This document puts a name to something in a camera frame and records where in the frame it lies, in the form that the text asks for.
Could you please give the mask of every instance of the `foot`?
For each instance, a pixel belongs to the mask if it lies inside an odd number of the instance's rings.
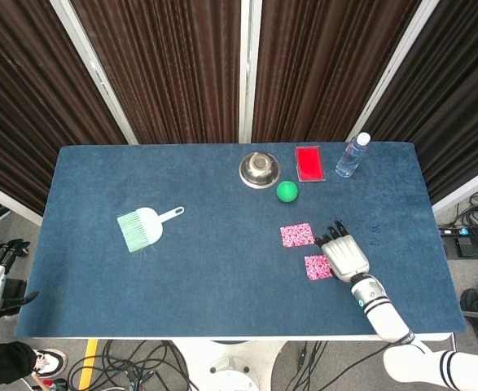
[[[34,371],[42,379],[56,377],[67,366],[67,355],[57,349],[34,350],[36,364]]]

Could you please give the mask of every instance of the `white brush handle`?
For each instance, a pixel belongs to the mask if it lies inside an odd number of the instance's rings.
[[[178,206],[177,208],[175,209],[172,209],[166,213],[163,213],[159,216],[159,220],[160,222],[167,222],[168,220],[174,218],[174,217],[177,217],[178,215],[180,214],[183,214],[184,213],[184,208],[182,206]]]

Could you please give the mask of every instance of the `plastic bottle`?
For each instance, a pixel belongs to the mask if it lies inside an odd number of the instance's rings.
[[[347,148],[345,148],[344,155],[336,165],[336,173],[344,178],[349,178],[353,175],[354,170],[362,161],[363,155],[369,147],[370,140],[370,135],[365,132],[354,136]]]

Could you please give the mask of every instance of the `stainless steel bowl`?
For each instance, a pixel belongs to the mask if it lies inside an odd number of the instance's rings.
[[[239,175],[248,186],[266,189],[278,181],[280,164],[267,152],[253,152],[240,162]]]

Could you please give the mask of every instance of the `brown curtain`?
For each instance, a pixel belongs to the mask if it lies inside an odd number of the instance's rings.
[[[263,0],[253,141],[344,141],[418,4]]]
[[[365,130],[415,144],[432,202],[478,174],[478,2],[440,2]]]
[[[240,0],[72,0],[140,143],[232,143]]]
[[[126,143],[48,2],[0,1],[0,190],[43,213],[59,149]]]

